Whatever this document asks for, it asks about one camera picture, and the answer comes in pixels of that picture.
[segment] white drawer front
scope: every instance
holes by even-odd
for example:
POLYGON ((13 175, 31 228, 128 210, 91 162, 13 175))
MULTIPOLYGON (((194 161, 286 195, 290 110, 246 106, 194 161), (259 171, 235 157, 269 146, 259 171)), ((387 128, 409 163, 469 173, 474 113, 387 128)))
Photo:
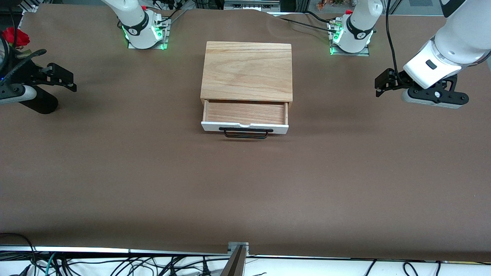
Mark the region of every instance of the white drawer front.
POLYGON ((241 125, 239 123, 224 123, 224 122, 201 122, 205 131, 220 131, 219 128, 241 128, 247 130, 251 129, 272 129, 272 134, 286 134, 288 131, 288 125, 272 125, 272 124, 250 124, 241 125))

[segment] wooden drawer box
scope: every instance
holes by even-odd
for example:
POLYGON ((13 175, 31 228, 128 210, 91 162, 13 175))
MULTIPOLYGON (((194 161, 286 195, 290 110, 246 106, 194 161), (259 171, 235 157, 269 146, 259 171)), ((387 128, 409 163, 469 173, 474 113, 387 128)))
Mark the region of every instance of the wooden drawer box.
POLYGON ((286 134, 293 101, 291 45, 208 41, 201 101, 205 131, 286 134))

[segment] table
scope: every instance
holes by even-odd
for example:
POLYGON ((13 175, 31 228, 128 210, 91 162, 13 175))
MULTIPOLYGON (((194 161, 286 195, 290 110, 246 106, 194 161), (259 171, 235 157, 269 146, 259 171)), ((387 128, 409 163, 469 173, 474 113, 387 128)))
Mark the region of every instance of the table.
MULTIPOLYGON (((322 26, 306 15, 288 18, 322 26)), ((191 10, 165 51, 128 50, 107 7, 41 5, 31 49, 75 74, 60 109, 0 107, 0 230, 35 245, 485 261, 491 257, 486 65, 459 74, 459 110, 376 98, 392 67, 384 17, 370 57, 329 55, 324 32, 253 10, 191 10), (200 126, 206 41, 291 43, 287 135, 200 126)), ((399 67, 444 24, 392 16, 399 67)))

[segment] open drawer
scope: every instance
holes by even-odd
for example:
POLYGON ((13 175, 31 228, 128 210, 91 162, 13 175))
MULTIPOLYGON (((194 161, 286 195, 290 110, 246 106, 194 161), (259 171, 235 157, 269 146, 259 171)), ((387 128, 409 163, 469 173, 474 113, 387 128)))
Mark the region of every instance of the open drawer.
POLYGON ((205 100, 201 125, 230 137, 240 137, 236 132, 286 134, 288 103, 205 100))

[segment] red flower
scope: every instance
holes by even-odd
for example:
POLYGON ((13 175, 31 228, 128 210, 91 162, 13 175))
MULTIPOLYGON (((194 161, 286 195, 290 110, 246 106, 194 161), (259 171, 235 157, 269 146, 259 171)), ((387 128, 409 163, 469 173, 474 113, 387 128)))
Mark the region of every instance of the red flower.
MULTIPOLYGON (((1 35, 8 43, 10 43, 10 45, 14 44, 14 27, 8 27, 1 35)), ((17 29, 17 43, 15 47, 25 46, 29 42, 29 36, 25 32, 17 29)))

